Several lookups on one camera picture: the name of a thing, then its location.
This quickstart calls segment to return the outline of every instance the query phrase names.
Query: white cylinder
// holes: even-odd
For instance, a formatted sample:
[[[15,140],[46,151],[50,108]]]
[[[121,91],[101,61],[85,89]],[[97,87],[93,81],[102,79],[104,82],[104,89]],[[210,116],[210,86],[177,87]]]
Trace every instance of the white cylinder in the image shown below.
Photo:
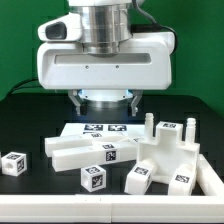
[[[154,116],[152,113],[147,113],[145,116],[145,130],[144,139],[147,142],[153,139],[153,126],[154,126]]]
[[[195,142],[195,131],[196,131],[196,120],[194,118],[188,118],[185,144],[193,144]]]

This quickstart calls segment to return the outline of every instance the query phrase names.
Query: black table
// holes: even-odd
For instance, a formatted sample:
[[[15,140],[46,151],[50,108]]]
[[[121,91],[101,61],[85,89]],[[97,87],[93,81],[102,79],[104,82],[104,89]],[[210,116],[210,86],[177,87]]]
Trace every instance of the black table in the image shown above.
[[[70,123],[144,124],[145,113],[159,121],[186,124],[197,119],[196,142],[218,175],[224,177],[224,119],[200,99],[190,96],[144,96],[136,117],[126,108],[98,110],[88,108],[78,117],[67,95],[15,94],[0,102],[0,151],[26,153],[28,169],[19,177],[0,174],[0,194],[88,194],[80,184],[80,170],[56,173],[44,152],[44,138],[61,134]],[[124,194],[126,175],[135,161],[105,165],[107,188],[94,194]],[[167,186],[153,183],[147,194],[166,194]],[[203,194],[199,186],[194,195]]]

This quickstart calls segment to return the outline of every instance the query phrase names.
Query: green wall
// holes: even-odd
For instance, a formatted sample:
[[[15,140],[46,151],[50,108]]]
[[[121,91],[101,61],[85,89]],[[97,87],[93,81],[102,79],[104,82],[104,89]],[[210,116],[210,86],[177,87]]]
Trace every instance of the green wall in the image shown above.
[[[145,94],[197,96],[224,117],[224,1],[146,0],[143,8],[179,36],[171,87]],[[68,12],[68,6],[66,0],[0,0],[0,9],[2,99],[16,83],[37,76],[37,28]],[[147,22],[132,16],[133,23]]]

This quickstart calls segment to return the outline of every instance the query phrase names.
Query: white block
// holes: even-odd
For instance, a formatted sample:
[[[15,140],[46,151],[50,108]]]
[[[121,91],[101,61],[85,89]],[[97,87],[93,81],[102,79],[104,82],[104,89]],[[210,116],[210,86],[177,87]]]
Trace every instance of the white block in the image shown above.
[[[137,163],[127,176],[125,193],[133,195],[144,195],[150,184],[157,166],[153,161],[148,164]]]
[[[27,170],[26,154],[10,152],[1,159],[2,173],[11,176],[19,176]]]
[[[152,159],[158,165],[153,181],[169,184],[182,164],[190,164],[196,170],[200,145],[193,141],[185,144],[182,132],[182,124],[160,122],[155,137],[149,136],[150,141],[147,138],[139,141],[137,163]]]
[[[98,165],[81,169],[81,185],[89,192],[106,187],[106,170]]]
[[[125,136],[119,132],[88,133],[81,135],[45,138],[45,152],[48,157],[51,157],[52,152],[55,150],[90,146],[92,145],[93,140],[120,141],[124,138]]]
[[[193,166],[184,164],[176,169],[168,189],[168,195],[189,196],[196,182],[196,170]]]
[[[52,166],[56,172],[135,160],[137,142],[94,142],[93,146],[54,150]]]

